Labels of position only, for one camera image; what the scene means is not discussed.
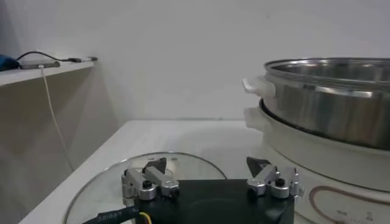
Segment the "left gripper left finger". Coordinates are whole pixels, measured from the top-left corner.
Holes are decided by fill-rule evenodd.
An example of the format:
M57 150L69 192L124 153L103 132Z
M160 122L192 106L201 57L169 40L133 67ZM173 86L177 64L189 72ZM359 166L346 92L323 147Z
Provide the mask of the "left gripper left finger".
M158 195L177 198L180 195L179 182L166 174L166 165L166 158L160 158L147 162L140 170L134 167L125 169L121 175L123 200L151 201Z

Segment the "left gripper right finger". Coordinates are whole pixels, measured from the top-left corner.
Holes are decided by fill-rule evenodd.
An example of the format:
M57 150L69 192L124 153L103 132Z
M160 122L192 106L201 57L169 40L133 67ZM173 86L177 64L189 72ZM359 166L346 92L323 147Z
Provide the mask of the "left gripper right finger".
M279 169L266 159L247 157L246 163L252 178L247 180L248 189L256 196L268 190L275 198L299 196L299 173L295 167Z

